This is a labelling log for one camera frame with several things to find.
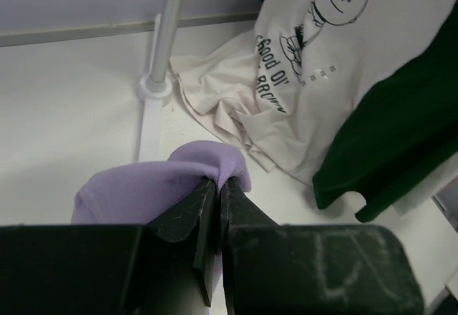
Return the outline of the purple t shirt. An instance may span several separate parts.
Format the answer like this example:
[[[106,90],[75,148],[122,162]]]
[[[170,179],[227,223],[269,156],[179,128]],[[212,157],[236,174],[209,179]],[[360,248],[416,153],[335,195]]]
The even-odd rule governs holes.
[[[145,225],[189,195],[207,178],[220,190],[235,178],[251,189],[239,149],[208,140],[189,142],[166,161],[134,163],[94,174],[74,197],[73,224]]]

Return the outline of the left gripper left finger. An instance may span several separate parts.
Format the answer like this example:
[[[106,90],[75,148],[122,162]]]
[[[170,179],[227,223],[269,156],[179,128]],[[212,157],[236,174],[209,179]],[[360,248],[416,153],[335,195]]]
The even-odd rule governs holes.
[[[194,190],[149,223],[145,306],[210,306],[213,290],[215,183]]]

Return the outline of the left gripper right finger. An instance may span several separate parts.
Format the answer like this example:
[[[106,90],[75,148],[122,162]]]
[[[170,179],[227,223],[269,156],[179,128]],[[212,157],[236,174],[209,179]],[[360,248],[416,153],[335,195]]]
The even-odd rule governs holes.
[[[245,195],[235,177],[230,178],[220,191],[220,209],[225,304],[228,314],[234,314],[232,258],[226,243],[228,231],[233,226],[276,226],[277,223]]]

